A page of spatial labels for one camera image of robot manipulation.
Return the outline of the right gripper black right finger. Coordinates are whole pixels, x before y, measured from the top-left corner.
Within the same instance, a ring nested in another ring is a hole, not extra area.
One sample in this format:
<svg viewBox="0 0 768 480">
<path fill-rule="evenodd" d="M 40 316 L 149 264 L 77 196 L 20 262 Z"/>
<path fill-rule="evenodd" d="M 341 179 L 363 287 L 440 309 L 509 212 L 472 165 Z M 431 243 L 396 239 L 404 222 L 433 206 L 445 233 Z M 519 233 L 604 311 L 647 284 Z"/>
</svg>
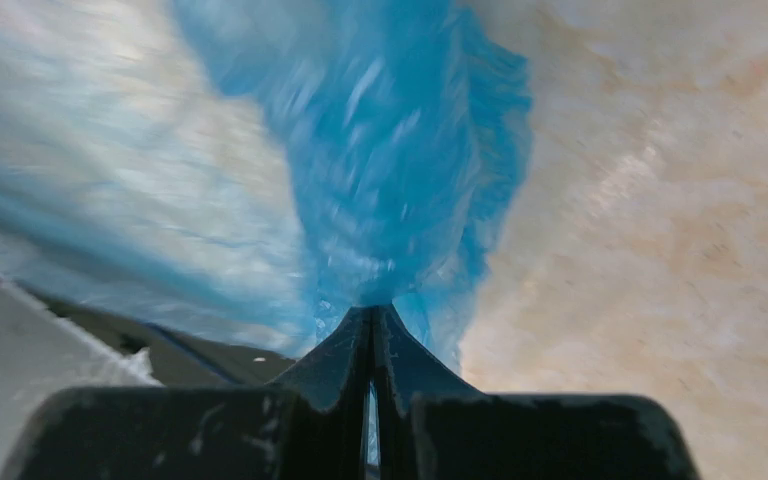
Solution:
<svg viewBox="0 0 768 480">
<path fill-rule="evenodd" d="M 396 310 L 371 312 L 385 479 L 695 479 L 682 432 L 627 394 L 484 393 L 447 368 Z"/>
</svg>

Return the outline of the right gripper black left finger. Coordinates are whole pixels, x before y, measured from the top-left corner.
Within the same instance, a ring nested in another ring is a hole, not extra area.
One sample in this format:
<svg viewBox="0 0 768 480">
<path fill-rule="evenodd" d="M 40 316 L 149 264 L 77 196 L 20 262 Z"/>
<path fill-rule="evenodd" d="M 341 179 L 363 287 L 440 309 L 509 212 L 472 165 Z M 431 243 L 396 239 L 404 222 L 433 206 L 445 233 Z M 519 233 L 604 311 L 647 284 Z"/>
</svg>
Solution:
<svg viewBox="0 0 768 480">
<path fill-rule="evenodd" d="M 4 479 L 361 479 L 371 310 L 259 387 L 75 387 L 32 414 Z"/>
</svg>

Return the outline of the blue plastic trash bag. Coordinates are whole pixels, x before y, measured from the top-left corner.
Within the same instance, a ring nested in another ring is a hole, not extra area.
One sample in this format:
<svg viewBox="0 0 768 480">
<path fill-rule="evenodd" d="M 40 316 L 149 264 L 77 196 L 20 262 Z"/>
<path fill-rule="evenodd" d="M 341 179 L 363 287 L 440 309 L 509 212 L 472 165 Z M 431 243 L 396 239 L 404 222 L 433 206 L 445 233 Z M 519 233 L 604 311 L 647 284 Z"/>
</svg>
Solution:
<svg viewBox="0 0 768 480">
<path fill-rule="evenodd" d="M 0 1 L 0 275 L 289 357 L 391 303 L 456 367 L 526 78 L 456 1 Z"/>
</svg>

